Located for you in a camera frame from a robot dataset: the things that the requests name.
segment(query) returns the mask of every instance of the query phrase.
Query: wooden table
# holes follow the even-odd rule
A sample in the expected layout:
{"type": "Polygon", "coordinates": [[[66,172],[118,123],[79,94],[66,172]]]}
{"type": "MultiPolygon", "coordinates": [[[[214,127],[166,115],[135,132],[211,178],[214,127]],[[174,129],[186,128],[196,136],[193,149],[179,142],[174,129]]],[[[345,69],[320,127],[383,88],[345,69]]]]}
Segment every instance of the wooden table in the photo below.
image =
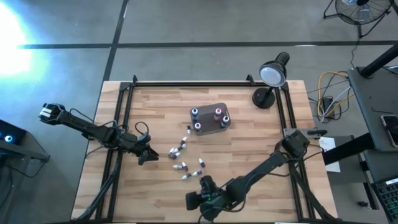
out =
{"type": "MultiPolygon", "coordinates": [[[[113,119],[119,84],[120,82],[104,82],[96,124],[113,119]]],[[[297,126],[313,128],[304,82],[289,81],[289,88],[297,126]]],[[[274,145],[282,139],[280,119],[276,103],[268,110],[254,106],[251,97],[255,89],[256,87],[135,87],[129,132],[138,135],[133,130],[134,124],[145,121],[152,136],[150,144],[160,156],[159,161],[146,162],[139,166],[134,154],[124,155],[114,222],[197,222],[199,209],[186,210],[185,194],[200,190],[199,177],[182,180],[185,173],[173,169],[174,164],[184,161],[189,171],[195,172],[200,168],[198,158],[202,158],[206,163],[204,174],[211,175],[218,186],[221,186],[231,178],[247,174],[266,160],[274,150],[274,145]],[[167,155],[170,149],[178,146],[187,135],[187,125],[191,125],[190,108],[219,102],[228,106],[232,120],[230,128],[208,136],[191,134],[188,136],[187,149],[182,151],[182,155],[174,161],[169,159],[167,155]]],[[[284,107],[288,120],[285,102],[284,107]]],[[[93,141],[89,144],[88,151],[98,146],[93,141]]],[[[316,152],[319,152],[319,148],[310,146],[307,156],[316,152]]],[[[86,159],[73,208],[73,218],[82,214],[98,193],[105,158],[106,150],[99,150],[86,159]]],[[[305,165],[311,190],[329,213],[336,217],[322,155],[305,161],[305,165]]],[[[287,172],[287,165],[275,170],[278,174],[287,172]]],[[[109,194],[110,191],[104,208],[108,207],[109,194]]],[[[304,214],[308,214],[302,193],[300,197],[304,214]]],[[[215,221],[297,221],[290,178],[265,176],[251,187],[243,211],[221,212],[215,221]]]]}

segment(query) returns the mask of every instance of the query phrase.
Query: electric fan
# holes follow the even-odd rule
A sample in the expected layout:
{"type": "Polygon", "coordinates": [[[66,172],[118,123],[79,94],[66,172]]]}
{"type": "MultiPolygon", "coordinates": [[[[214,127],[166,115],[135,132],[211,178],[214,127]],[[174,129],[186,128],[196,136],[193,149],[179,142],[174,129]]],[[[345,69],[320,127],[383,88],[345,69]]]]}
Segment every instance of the electric fan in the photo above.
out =
{"type": "Polygon", "coordinates": [[[394,0],[331,0],[328,7],[323,12],[323,18],[340,17],[348,24],[356,25],[359,38],[368,35],[384,18],[390,13],[394,0]],[[333,1],[336,1],[336,14],[326,15],[333,1]],[[378,20],[370,30],[362,35],[361,25],[369,24],[378,20]]]}

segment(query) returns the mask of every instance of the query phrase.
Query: yellow cable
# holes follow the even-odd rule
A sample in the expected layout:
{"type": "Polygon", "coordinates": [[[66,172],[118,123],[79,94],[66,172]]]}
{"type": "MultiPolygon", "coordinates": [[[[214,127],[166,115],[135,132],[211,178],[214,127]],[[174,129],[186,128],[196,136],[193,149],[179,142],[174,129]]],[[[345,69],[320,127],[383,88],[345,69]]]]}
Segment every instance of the yellow cable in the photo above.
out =
{"type": "Polygon", "coordinates": [[[321,117],[326,117],[326,116],[328,116],[331,112],[333,112],[333,111],[336,109],[336,107],[337,107],[339,104],[341,104],[342,102],[344,102],[345,100],[347,100],[349,97],[352,97],[352,96],[353,96],[353,95],[351,95],[351,96],[349,96],[349,97],[347,97],[347,98],[341,100],[335,107],[333,107],[333,109],[332,109],[331,111],[329,111],[329,113],[328,113],[327,115],[321,114],[321,111],[320,111],[320,105],[321,105],[321,80],[322,80],[322,77],[323,77],[325,74],[328,74],[328,73],[330,73],[330,74],[336,74],[336,75],[341,75],[341,76],[343,76],[343,77],[348,77],[347,74],[340,73],[340,72],[323,72],[322,75],[319,76],[319,79],[318,79],[318,106],[317,106],[317,110],[318,110],[318,115],[321,116],[321,117]]]}

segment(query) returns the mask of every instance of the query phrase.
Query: keyboard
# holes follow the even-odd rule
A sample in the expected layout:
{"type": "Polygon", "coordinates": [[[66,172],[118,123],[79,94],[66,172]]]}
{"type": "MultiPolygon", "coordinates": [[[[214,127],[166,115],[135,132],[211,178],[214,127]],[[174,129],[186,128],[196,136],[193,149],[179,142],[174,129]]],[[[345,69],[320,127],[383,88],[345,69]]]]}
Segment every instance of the keyboard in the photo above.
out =
{"type": "Polygon", "coordinates": [[[398,223],[398,177],[373,183],[372,188],[389,221],[398,223]]]}

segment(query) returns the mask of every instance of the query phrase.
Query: lamp base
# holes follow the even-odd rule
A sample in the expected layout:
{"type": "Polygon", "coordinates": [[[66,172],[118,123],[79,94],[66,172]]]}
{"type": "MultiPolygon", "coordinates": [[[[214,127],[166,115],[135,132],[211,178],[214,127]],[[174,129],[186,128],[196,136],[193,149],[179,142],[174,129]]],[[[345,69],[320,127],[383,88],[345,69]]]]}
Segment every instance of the lamp base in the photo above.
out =
{"type": "Polygon", "coordinates": [[[268,93],[267,98],[264,100],[264,97],[266,97],[268,89],[267,88],[258,88],[255,90],[253,93],[253,103],[261,109],[268,109],[270,108],[274,102],[275,102],[275,94],[273,92],[268,93]]]}

